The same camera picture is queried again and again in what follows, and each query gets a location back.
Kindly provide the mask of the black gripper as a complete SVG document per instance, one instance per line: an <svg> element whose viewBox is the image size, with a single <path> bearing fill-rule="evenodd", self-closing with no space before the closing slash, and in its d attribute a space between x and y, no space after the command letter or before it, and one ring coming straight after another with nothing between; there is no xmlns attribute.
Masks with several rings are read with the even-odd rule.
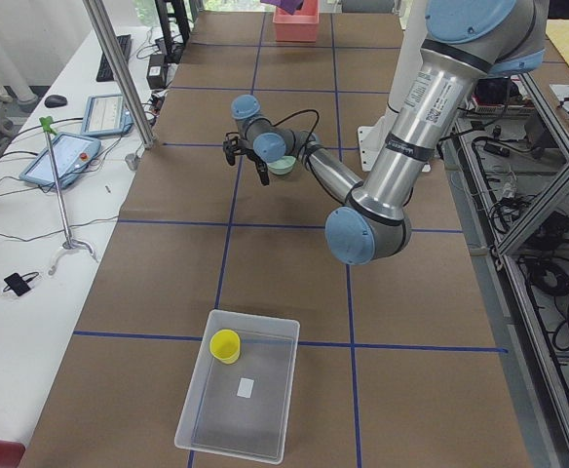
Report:
<svg viewBox="0 0 569 468"><path fill-rule="evenodd" d="M254 163L261 184L263 186L269 185L270 184L269 171L265 167L265 162L259 156L257 156L253 150L250 149L246 151L246 156L250 161Z"/></svg>

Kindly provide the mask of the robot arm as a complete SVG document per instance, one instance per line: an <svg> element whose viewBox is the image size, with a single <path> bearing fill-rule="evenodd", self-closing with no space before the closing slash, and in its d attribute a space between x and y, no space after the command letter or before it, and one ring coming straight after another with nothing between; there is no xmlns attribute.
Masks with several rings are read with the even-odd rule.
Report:
<svg viewBox="0 0 569 468"><path fill-rule="evenodd" d="M484 78L536 69L545 53L546 1L416 1L403 57L422 61L396 121L365 178L335 159L312 131L281 128L262 115L251 95L236 97L236 131L226 136L228 164L252 160L263 184L267 166L291 156L340 207L325 222L331 253L345 264L367 264L401 252L411 236L404 206L458 106Z"/></svg>

